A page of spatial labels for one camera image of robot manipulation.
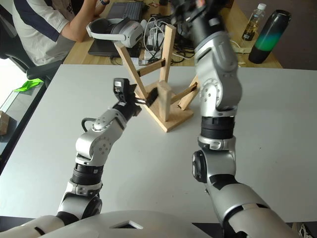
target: office chair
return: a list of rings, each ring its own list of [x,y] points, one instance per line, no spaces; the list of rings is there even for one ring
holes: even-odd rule
[[[35,66],[23,49],[12,15],[0,4],[0,59],[10,59],[28,79],[40,78],[48,86],[62,61]]]

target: white t-shirt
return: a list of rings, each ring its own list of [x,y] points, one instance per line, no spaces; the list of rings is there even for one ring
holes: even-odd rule
[[[12,17],[23,48],[35,65],[64,59],[74,45],[60,35],[75,17],[71,0],[13,0]]]

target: laptop keyboard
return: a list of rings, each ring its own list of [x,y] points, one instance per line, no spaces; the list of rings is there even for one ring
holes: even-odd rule
[[[125,7],[123,18],[129,17],[130,20],[139,21],[141,19],[141,9],[143,8],[143,2],[128,2]]]

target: white vr headset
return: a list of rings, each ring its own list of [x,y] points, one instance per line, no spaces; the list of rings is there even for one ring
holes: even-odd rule
[[[139,22],[125,19],[99,18],[86,27],[88,35],[95,39],[121,41],[125,47],[133,47],[143,36]]]

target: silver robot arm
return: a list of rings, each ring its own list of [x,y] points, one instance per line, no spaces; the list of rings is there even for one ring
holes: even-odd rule
[[[242,97],[237,58],[218,12],[225,0],[174,0],[174,22],[185,21],[200,81],[201,150],[193,176],[205,184],[224,237],[298,237],[249,186],[235,179],[234,120]]]
[[[100,213],[102,201],[99,192],[108,154],[122,135],[126,123],[141,111],[136,103],[149,106],[158,96],[155,88],[148,99],[136,98],[135,87],[136,84],[130,85],[128,79],[115,78],[113,91],[119,102],[77,139],[73,176],[68,181],[57,214],[65,225]]]

